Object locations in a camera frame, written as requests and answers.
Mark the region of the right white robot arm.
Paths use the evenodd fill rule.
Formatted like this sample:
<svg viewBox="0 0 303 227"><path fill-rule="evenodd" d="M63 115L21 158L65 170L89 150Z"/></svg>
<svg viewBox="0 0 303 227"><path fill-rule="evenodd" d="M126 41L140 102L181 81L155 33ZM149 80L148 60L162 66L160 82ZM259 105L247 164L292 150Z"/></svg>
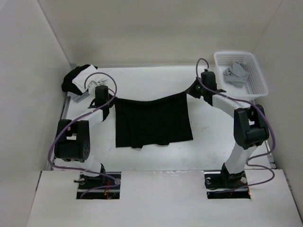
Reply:
<svg viewBox="0 0 303 227"><path fill-rule="evenodd" d="M244 176L244 169L255 149L269 138L269 126L264 108L246 100L236 99L218 90L215 74L205 70L187 92L195 98L203 98L210 106L218 108L233 118L235 145L223 163L218 176L220 183L231 187Z"/></svg>

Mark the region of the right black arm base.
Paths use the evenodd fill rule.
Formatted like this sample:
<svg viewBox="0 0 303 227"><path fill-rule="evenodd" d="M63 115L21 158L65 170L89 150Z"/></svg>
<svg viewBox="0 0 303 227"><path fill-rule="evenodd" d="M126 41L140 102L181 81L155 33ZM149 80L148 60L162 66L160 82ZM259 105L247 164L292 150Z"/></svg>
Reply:
<svg viewBox="0 0 303 227"><path fill-rule="evenodd" d="M250 199L245 172L229 174L223 165L220 172L204 172L208 199Z"/></svg>

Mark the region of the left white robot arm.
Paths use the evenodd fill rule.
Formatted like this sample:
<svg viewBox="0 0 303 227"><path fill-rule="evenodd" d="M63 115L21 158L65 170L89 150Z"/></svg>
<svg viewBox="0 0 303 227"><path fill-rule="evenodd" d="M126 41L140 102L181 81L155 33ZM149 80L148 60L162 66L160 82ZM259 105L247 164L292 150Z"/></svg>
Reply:
<svg viewBox="0 0 303 227"><path fill-rule="evenodd" d="M103 122L109 115L115 96L109 93L108 86L97 86L84 117L77 121L63 119L58 122L56 136L59 139L54 145L53 155L56 160L67 162L60 169L76 169L90 176L90 183L95 188L106 184L106 172L103 164L90 154L90 129Z"/></svg>

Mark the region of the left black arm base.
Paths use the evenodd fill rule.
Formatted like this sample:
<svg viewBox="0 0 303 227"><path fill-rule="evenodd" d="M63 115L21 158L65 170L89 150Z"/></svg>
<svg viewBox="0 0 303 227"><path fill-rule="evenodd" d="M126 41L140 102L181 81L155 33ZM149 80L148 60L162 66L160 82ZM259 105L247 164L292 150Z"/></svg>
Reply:
<svg viewBox="0 0 303 227"><path fill-rule="evenodd" d="M120 199L120 185L113 178L121 180L121 172L109 172L112 178L101 175L92 176L81 173L78 184L76 199L78 200L118 200Z"/></svg>

